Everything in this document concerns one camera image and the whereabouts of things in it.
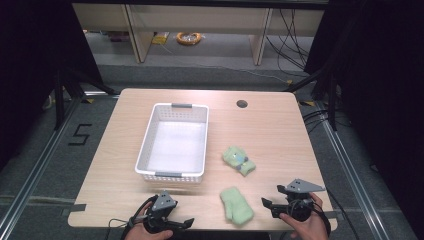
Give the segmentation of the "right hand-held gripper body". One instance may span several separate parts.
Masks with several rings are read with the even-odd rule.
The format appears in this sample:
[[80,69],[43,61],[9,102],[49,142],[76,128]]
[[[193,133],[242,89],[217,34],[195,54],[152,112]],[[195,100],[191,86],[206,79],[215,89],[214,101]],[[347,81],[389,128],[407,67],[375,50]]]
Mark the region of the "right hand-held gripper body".
[[[280,208],[280,214],[285,213],[300,222],[307,220],[314,209],[314,200],[310,196],[310,193],[325,190],[323,186],[302,179],[295,179],[285,187],[288,191],[288,194],[285,194],[288,204],[274,205]],[[272,216],[278,218],[280,214],[272,214]]]

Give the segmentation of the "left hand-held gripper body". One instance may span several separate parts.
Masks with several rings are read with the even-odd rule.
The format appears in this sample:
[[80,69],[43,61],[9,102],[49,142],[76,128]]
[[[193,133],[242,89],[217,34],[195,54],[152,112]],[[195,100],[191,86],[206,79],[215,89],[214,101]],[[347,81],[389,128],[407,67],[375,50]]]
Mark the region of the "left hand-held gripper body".
[[168,206],[169,201],[172,200],[172,197],[166,190],[156,195],[152,200],[152,205],[145,212],[146,217],[143,221],[144,227],[149,233],[154,234],[167,230],[165,223],[170,221],[168,216],[173,209]]

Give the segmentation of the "plain green mitten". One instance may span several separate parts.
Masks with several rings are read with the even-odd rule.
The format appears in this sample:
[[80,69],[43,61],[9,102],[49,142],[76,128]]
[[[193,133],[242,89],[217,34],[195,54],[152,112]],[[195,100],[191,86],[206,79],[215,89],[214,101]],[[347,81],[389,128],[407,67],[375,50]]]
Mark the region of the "plain green mitten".
[[236,225],[243,225],[254,217],[253,209],[236,187],[223,190],[220,198],[224,204],[225,217]]

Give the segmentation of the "white plastic basket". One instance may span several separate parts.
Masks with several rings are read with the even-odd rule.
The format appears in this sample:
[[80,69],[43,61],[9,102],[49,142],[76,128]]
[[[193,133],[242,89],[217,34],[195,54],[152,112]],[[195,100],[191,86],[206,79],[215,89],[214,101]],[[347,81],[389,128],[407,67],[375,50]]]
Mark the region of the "white plastic basket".
[[205,171],[209,107],[156,103],[134,170],[146,181],[200,183]]

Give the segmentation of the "person's right hand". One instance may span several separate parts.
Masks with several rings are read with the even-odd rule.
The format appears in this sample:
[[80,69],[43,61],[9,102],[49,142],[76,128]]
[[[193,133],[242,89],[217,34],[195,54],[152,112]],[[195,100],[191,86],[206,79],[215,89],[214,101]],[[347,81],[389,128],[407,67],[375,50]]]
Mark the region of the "person's right hand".
[[312,212],[304,222],[297,221],[285,213],[281,213],[279,218],[293,228],[290,233],[292,240],[329,240],[325,223],[316,212]]

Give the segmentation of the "person's left hand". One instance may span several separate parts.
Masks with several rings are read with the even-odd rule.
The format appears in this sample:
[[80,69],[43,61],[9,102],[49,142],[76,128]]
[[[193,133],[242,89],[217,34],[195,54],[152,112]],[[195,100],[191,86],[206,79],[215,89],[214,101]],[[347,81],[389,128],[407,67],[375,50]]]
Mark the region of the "person's left hand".
[[173,236],[171,230],[159,233],[149,233],[142,223],[135,224],[123,238],[123,240],[168,240]]

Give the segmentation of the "black metal stand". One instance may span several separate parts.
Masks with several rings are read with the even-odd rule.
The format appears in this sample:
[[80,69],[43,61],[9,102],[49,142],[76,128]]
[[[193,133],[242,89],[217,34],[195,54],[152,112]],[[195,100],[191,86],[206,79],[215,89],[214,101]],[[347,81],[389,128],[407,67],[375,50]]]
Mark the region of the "black metal stand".
[[325,64],[322,68],[315,71],[310,76],[304,78],[298,83],[295,83],[285,89],[285,92],[294,93],[295,91],[303,88],[309,83],[315,82],[315,87],[311,93],[314,100],[322,100],[324,96],[328,97],[327,114],[329,123],[333,131],[337,130],[335,113],[336,113],[336,88],[337,80],[333,74],[332,67]]
[[63,90],[67,90],[71,99],[81,99],[85,93],[81,87],[82,83],[88,83],[91,86],[105,92],[107,95],[117,96],[119,91],[114,90],[103,83],[101,77],[91,77],[82,71],[62,67],[56,71],[54,75],[54,94],[56,100],[56,125],[55,130],[58,130],[65,121],[65,105]]

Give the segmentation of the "black curtain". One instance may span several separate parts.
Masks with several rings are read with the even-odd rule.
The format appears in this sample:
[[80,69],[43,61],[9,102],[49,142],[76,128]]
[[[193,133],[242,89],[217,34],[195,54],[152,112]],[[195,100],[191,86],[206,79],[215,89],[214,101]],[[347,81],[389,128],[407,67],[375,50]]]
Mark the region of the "black curtain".
[[424,240],[424,0],[368,0],[336,66],[342,102],[418,240]]
[[0,170],[23,143],[57,76],[102,81],[71,0],[0,0]]

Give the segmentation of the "yellow packet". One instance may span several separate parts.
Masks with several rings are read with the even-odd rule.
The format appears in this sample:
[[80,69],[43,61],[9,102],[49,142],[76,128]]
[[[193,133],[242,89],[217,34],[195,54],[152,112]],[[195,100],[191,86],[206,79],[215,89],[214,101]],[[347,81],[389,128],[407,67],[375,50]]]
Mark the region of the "yellow packet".
[[154,34],[151,43],[156,45],[164,45],[167,41],[168,32],[157,32]]

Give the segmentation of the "light wooden shelf unit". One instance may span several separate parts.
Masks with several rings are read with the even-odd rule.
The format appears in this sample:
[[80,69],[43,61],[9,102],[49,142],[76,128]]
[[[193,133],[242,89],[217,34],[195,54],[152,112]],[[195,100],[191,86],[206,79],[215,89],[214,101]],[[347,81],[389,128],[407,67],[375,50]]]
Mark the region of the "light wooden shelf unit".
[[259,65],[267,35],[313,37],[323,16],[321,10],[277,8],[75,3],[73,9],[85,30],[128,32],[138,63],[145,61],[155,32],[198,32],[247,35]]

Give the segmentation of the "aluminium floor rail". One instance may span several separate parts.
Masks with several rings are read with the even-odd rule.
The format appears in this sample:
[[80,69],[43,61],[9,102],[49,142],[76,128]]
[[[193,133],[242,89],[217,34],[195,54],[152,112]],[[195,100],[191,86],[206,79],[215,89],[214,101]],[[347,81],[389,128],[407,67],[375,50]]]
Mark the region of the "aluminium floor rail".
[[65,116],[62,123],[56,127],[51,134],[46,146],[37,158],[33,168],[31,169],[28,177],[26,178],[22,188],[18,194],[13,198],[8,210],[0,220],[0,237],[7,239],[8,235],[13,231],[16,223],[18,222],[22,212],[25,209],[29,197],[32,195],[36,188],[41,176],[47,168],[64,132],[67,129],[68,123],[79,106],[80,98],[70,100],[69,106],[65,111]]
[[330,120],[326,120],[323,123],[323,126],[374,239],[390,240],[381,216],[361,181],[358,172],[356,171],[345,146],[339,137],[335,124]]

